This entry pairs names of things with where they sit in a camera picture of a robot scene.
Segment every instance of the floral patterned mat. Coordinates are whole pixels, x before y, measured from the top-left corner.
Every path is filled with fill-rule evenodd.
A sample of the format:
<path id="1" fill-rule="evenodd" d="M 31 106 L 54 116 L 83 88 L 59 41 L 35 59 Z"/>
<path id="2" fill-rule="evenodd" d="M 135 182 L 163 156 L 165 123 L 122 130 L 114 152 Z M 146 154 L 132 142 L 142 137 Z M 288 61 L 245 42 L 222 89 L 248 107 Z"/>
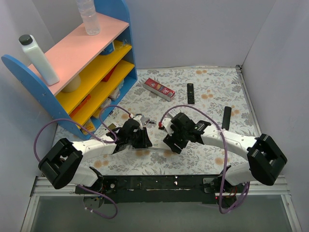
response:
<path id="1" fill-rule="evenodd" d="M 142 84 L 152 78 L 176 91 L 171 102 L 144 89 Z M 203 110 L 219 124 L 222 122 L 225 106 L 232 107 L 230 131 L 244 135 L 254 135 L 252 116 L 235 69 L 161 69 L 138 71 L 138 80 L 120 101 L 119 105 L 132 113 L 143 113 L 145 117 L 158 122 L 172 106 L 187 104 L 186 86 L 193 83 L 195 107 Z M 195 122 L 205 120 L 199 113 L 189 108 L 179 108 Z M 116 122 L 120 126 L 128 119 L 126 113 L 114 109 L 105 120 L 107 125 Z M 163 141 L 166 132 L 157 129 L 157 124 L 147 124 L 149 138 L 153 144 Z M 101 126 L 96 135 L 103 134 Z M 70 141 L 80 139 L 61 127 L 57 128 L 54 143 L 60 138 Z M 167 150 L 125 150 L 113 155 L 103 155 L 82 163 L 93 166 L 103 175 L 141 174 L 218 174 L 223 168 L 224 151 L 213 146 L 190 143 L 176 154 Z M 229 153 L 228 164 L 237 165 L 245 160 Z"/>

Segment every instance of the white partition wall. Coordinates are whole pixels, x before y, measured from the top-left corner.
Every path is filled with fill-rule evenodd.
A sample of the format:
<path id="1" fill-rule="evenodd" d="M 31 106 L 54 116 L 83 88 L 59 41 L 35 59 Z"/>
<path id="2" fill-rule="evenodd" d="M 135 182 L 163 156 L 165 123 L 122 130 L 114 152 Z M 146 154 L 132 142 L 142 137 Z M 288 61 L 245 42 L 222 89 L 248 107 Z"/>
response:
<path id="1" fill-rule="evenodd" d="M 309 230 L 309 2 L 278 0 L 243 65 L 262 132 L 287 156 L 285 174 L 303 231 Z"/>
<path id="2" fill-rule="evenodd" d="M 75 0 L 32 1 L 55 42 L 81 23 Z M 242 64 L 274 2 L 126 0 L 136 66 L 235 67 Z"/>
<path id="3" fill-rule="evenodd" d="M 0 53 L 29 64 L 18 37 L 34 35 L 46 51 L 53 40 L 31 0 L 0 0 Z M 39 174 L 33 140 L 50 117 L 0 62 L 0 231 L 19 231 L 29 203 L 34 177 Z M 55 127 L 38 143 L 40 154 L 50 147 Z"/>

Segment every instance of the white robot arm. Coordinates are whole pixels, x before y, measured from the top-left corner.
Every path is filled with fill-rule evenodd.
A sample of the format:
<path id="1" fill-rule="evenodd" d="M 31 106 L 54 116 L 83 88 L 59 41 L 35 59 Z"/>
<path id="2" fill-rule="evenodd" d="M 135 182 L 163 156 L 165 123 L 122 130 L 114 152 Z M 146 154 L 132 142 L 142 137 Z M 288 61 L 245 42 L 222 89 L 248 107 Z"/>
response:
<path id="1" fill-rule="evenodd" d="M 113 129 L 117 135 L 115 143 L 97 140 L 72 143 L 67 139 L 59 140 L 41 160 L 39 169 L 56 189 L 71 183 L 100 191 L 104 177 L 95 168 L 81 167 L 80 163 L 101 155 L 114 154 L 125 149 L 127 145 L 133 148 L 152 147 L 147 129 L 140 121 L 141 117 L 130 118 L 123 127 Z M 179 154 L 189 141 L 223 148 L 220 130 L 209 122 L 194 123 L 184 113 L 177 114 L 173 119 L 165 118 L 161 129 L 165 129 L 168 133 L 163 142 L 173 152 Z M 228 167 L 225 185 L 232 187 L 253 180 L 258 180 L 265 185 L 274 184 L 287 159 L 270 136 L 262 134 L 261 137 L 254 138 L 229 131 L 224 131 L 224 136 L 228 151 L 248 161 L 245 164 Z M 107 133 L 102 140 L 112 142 L 114 136 Z M 220 183 L 220 176 L 218 176 L 212 187 L 218 190 Z"/>
<path id="2" fill-rule="evenodd" d="M 224 147 L 221 130 L 209 122 L 194 123 L 184 113 L 177 114 L 173 119 L 165 118 L 162 126 L 168 132 L 164 142 L 174 152 L 180 153 L 189 141 Z M 266 134 L 255 138 L 227 130 L 223 133 L 227 150 L 248 161 L 248 163 L 228 167 L 225 175 L 226 184 L 236 186 L 257 180 L 265 185 L 273 185 L 287 163 L 287 158 L 273 139 Z"/>

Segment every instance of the black metal base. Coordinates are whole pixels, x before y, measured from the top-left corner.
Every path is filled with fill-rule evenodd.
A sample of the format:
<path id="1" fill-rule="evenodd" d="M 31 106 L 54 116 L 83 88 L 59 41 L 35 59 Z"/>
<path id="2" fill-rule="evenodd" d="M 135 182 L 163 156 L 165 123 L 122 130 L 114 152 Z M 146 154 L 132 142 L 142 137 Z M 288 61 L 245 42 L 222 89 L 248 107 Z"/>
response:
<path id="1" fill-rule="evenodd" d="M 116 203 L 201 202 L 216 204 L 215 193 L 205 193 L 203 178 L 218 175 L 105 176 L 101 193 Z M 76 188 L 77 194 L 89 194 Z"/>

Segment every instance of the white cable clip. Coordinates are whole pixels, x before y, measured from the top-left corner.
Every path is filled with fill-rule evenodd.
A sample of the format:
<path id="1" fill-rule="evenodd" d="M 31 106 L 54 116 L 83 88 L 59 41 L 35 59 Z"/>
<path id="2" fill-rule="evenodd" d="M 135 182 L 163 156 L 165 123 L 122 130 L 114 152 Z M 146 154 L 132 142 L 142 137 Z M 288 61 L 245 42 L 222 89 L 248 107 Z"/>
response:
<path id="1" fill-rule="evenodd" d="M 226 131 L 225 129 L 218 130 L 219 133 L 223 133 L 225 131 Z"/>

